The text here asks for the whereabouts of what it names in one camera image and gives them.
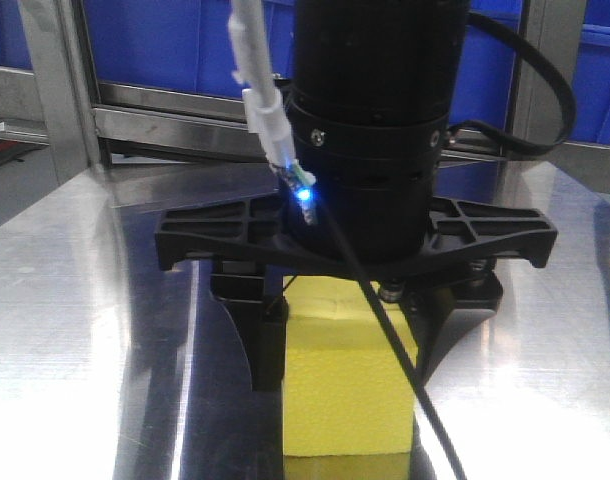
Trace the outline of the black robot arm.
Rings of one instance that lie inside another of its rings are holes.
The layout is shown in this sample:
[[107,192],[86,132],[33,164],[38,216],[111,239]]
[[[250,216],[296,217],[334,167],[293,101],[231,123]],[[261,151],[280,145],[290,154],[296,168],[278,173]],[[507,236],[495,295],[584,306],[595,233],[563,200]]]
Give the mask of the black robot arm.
[[212,263],[211,291],[227,309],[251,385],[277,390],[294,285],[345,279],[378,284],[411,327],[420,381],[450,349],[494,315],[502,258],[542,268],[557,232],[534,209],[438,197],[439,157],[455,136],[448,122],[465,32],[477,28],[511,48],[550,85],[562,113],[576,114],[569,84],[531,44],[465,1],[300,1],[293,77],[278,95],[281,130],[315,176],[278,172],[273,194],[163,214],[159,265]]

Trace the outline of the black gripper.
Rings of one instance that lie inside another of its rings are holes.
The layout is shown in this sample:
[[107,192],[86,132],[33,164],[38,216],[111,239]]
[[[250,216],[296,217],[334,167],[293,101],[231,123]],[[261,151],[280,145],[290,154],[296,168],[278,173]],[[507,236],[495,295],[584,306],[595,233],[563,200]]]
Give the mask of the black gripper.
[[[555,226],[536,209],[444,197],[433,198],[425,219],[409,228],[367,217],[340,223],[368,277],[391,280],[379,285],[379,297],[404,314],[423,383],[460,340],[498,311],[498,277],[472,263],[525,259],[543,268],[556,241]],[[211,294],[236,328],[255,391],[278,391],[285,371],[289,307],[283,274],[271,266],[300,275],[354,276],[325,221],[312,227],[297,221],[278,192],[168,210],[154,237],[162,270],[184,260],[214,260]]]

